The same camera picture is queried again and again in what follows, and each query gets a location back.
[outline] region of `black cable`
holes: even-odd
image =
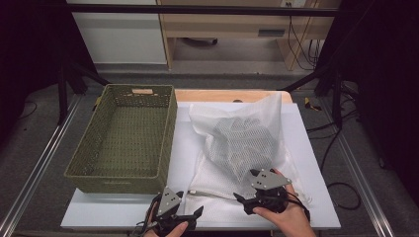
[[[347,99],[346,99],[345,101],[341,102],[341,107],[342,107],[345,103],[347,103],[347,102],[355,102],[355,100],[354,100],[354,99],[352,99],[352,98],[348,98],[348,97],[347,97]]]
[[[352,111],[350,111],[346,115],[342,116],[342,119],[349,119],[350,116],[354,115],[357,111],[358,110],[352,110]],[[336,123],[335,121],[332,121],[332,122],[326,123],[325,125],[322,125],[322,126],[318,126],[318,127],[314,127],[314,128],[308,128],[306,131],[307,131],[307,133],[312,133],[314,131],[325,129],[325,128],[327,128],[327,127],[329,127],[329,126],[331,126],[331,125],[333,125],[335,123]]]
[[[287,192],[287,194],[293,196],[296,199],[296,200],[293,200],[293,199],[289,199],[288,198],[287,201],[288,202],[291,202],[291,203],[294,203],[294,204],[298,205],[299,207],[301,207],[302,210],[304,211],[305,216],[308,219],[308,222],[309,222],[310,219],[311,219],[311,216],[310,216],[310,211],[308,210],[308,208],[305,207],[305,205],[302,203],[302,201],[296,195],[294,195],[294,194],[292,194],[290,192]]]
[[[310,139],[310,140],[326,139],[326,138],[334,136],[335,134],[336,133],[333,133],[333,134],[330,134],[330,135],[325,135],[325,136],[308,137],[308,139]]]
[[[316,43],[316,48],[314,51],[314,56],[311,56],[311,46],[313,44],[313,39],[310,40],[310,44],[308,45],[308,59],[310,60],[310,62],[312,63],[312,65],[315,66],[317,65],[317,61],[318,61],[318,53],[319,53],[319,49],[320,49],[320,40],[317,40]]]
[[[324,152],[323,159],[322,159],[321,164],[320,164],[320,173],[323,173],[323,168],[324,168],[324,164],[326,163],[327,154],[329,153],[330,148],[332,147],[332,145],[333,145],[333,143],[335,142],[336,138],[338,138],[339,133],[340,133],[341,131],[342,131],[342,128],[340,128],[340,129],[336,132],[335,136],[333,137],[333,139],[330,141],[329,145],[327,146],[327,149],[326,149],[326,151]]]
[[[304,32],[307,30],[308,22],[307,22],[307,24],[305,25],[305,30],[304,30]],[[301,41],[299,41],[298,36],[296,35],[295,30],[293,29],[293,17],[292,17],[292,16],[290,16],[290,27],[291,27],[291,30],[293,31],[293,35],[295,36],[295,39],[296,39],[296,41],[298,42],[298,46],[299,46],[299,48],[301,49],[302,55],[304,56],[305,60],[308,62],[308,64],[310,64],[310,66],[314,66],[314,65],[312,65],[312,64],[310,63],[310,60],[309,60],[309,59],[307,58],[307,56],[305,55],[304,49],[302,48]]]
[[[347,91],[345,90],[345,88],[342,88],[341,93],[345,98],[351,100],[355,104],[355,106],[357,105],[357,99],[359,96],[357,93]]]
[[[313,7],[314,7],[314,8],[316,7],[317,2],[318,2],[318,0],[315,0],[314,5],[313,5]],[[308,27],[308,24],[309,24],[310,20],[311,20],[311,17],[309,17],[309,18],[308,18],[308,21],[307,21],[307,24],[305,25],[305,29],[304,29],[304,31],[306,31],[306,30],[307,30],[307,27]],[[308,58],[310,57],[311,44],[312,44],[312,40],[310,41],[310,48],[309,48],[309,50],[308,50]],[[317,40],[317,44],[316,44],[316,49],[315,49],[315,52],[314,52],[313,61],[312,61],[312,65],[313,65],[313,69],[314,69],[314,70],[315,70],[315,67],[316,67],[316,65],[317,65],[317,61],[318,61],[318,57],[319,57],[319,54],[318,54],[318,53],[319,53],[319,49],[320,49],[320,40],[318,39],[318,40]]]
[[[290,36],[291,36],[290,31],[291,31],[292,24],[293,23],[292,23],[292,20],[291,20],[291,17],[290,17],[290,24],[289,24],[289,30],[288,30],[288,39],[287,39],[288,45],[290,47],[290,51],[293,53],[293,57],[295,58],[296,63],[298,64],[298,66],[301,69],[303,69],[303,70],[310,70],[311,71],[312,69],[308,69],[308,68],[305,68],[305,67],[301,66],[301,64],[299,63],[298,57],[296,56],[295,52],[293,51],[293,47],[291,46],[291,41],[290,41]]]
[[[24,119],[24,118],[27,118],[27,117],[29,117],[31,114],[33,114],[36,110],[37,110],[37,108],[38,108],[38,104],[37,103],[35,103],[35,102],[32,102],[32,101],[26,101],[25,102],[26,104],[34,104],[35,105],[35,107],[34,107],[34,109],[30,112],[30,113],[28,113],[27,115],[24,115],[24,116],[22,116],[22,117],[19,117],[18,119]]]
[[[145,232],[147,232],[149,230],[149,228],[147,228],[147,225],[148,225],[147,223],[148,223],[148,220],[150,219],[150,216],[152,214],[151,210],[153,209],[153,207],[156,203],[161,201],[161,198],[162,198],[162,194],[159,194],[156,197],[154,197],[154,199],[151,201],[150,207],[148,208],[147,212],[145,213],[144,221],[136,223],[136,227],[132,231],[132,235],[135,235],[135,232],[137,230],[137,226],[141,223],[142,223],[142,227],[141,227],[141,230],[139,231],[138,236],[142,236],[143,234],[145,234]]]
[[[345,187],[351,189],[355,193],[355,195],[357,196],[357,203],[354,206],[345,206],[345,205],[341,205],[341,204],[337,203],[336,201],[334,201],[334,203],[337,207],[340,207],[342,209],[347,209],[347,210],[356,210],[361,206],[361,196],[354,187],[352,187],[352,186],[350,186],[346,183],[335,182],[335,183],[332,183],[330,185],[327,185],[327,189],[329,189],[331,187],[334,187],[334,186],[345,186]]]

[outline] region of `aluminum rail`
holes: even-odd
[[[51,160],[56,148],[58,147],[62,137],[65,134],[74,114],[81,101],[81,95],[74,95],[71,100],[71,104],[68,107],[68,116],[66,119],[55,129],[54,134],[49,140],[45,150],[43,151],[37,165],[28,177],[18,197],[15,199],[12,207],[2,220],[0,224],[0,236],[12,236],[22,214],[24,213],[28,203],[30,202],[38,184],[40,183],[42,176]]]
[[[343,17],[359,14],[356,11],[326,8],[272,8],[242,6],[191,6],[191,5],[119,5],[119,4],[39,4],[46,10],[63,10],[79,13],[142,13],[142,14],[204,14],[204,15],[256,15]]]
[[[331,115],[331,106],[330,103],[325,99],[320,99],[321,107],[324,108],[325,113],[330,121],[333,121]],[[336,126],[333,126],[335,132],[338,131]],[[344,153],[344,159],[346,165],[354,179],[355,185],[360,193],[361,199],[363,200],[364,206],[370,218],[373,222],[373,225],[377,231],[378,236],[380,237],[392,237],[394,233],[391,229],[390,224],[385,217],[384,212],[381,209],[381,206],[378,203],[374,191],[370,187],[367,178],[364,176],[363,171],[361,170],[360,165],[358,164],[354,154],[352,153],[351,147],[348,144],[348,141],[345,138],[345,131],[342,130],[341,134],[338,136],[338,142]]]

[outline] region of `white tabletop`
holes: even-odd
[[[192,128],[188,115],[190,104],[196,103],[178,103],[168,177],[168,186],[174,192],[187,192],[194,178],[196,159],[205,142],[205,139],[197,135]],[[205,104],[230,111],[246,106],[246,103]],[[311,199],[308,205],[311,226],[314,229],[340,228],[338,216],[320,174],[298,107],[296,104],[283,104],[281,116],[286,146],[293,157],[298,173],[298,183],[302,185],[304,194]],[[84,194],[77,189],[63,217],[61,227],[76,230],[131,230],[137,222],[144,220],[145,212],[154,197],[155,195]],[[191,214],[184,213],[183,204],[182,202],[178,214]],[[248,222],[226,220],[200,222],[198,219],[197,223],[197,230],[271,230],[275,228],[272,223],[262,218]]]

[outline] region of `human hand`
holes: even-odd
[[[168,235],[167,237],[180,237],[185,232],[186,228],[188,227],[188,221],[182,222],[177,225]],[[158,237],[156,232],[153,229],[148,230],[145,232],[144,237]]]
[[[281,172],[276,169],[275,173],[281,175]],[[295,195],[293,185],[286,185],[286,190]],[[289,199],[296,200],[292,195],[289,195]],[[297,204],[289,202],[286,210],[281,213],[275,213],[264,207],[255,207],[253,212],[274,223],[288,237],[315,236],[303,209]]]

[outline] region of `wicker basket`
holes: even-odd
[[[172,86],[106,86],[64,176],[85,193],[161,192],[176,113]]]

